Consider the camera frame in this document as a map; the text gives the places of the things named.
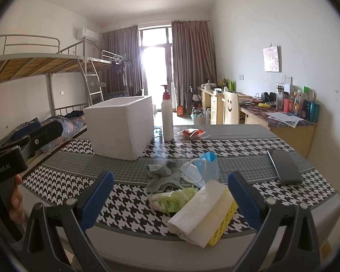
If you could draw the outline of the person's left hand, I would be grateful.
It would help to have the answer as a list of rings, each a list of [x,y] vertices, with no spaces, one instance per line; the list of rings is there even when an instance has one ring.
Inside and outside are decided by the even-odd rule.
[[[22,184],[22,178],[19,174],[13,177],[14,189],[11,194],[11,208],[9,210],[10,219],[16,224],[23,224],[25,221],[25,213],[22,203],[22,193],[20,192],[19,186]]]

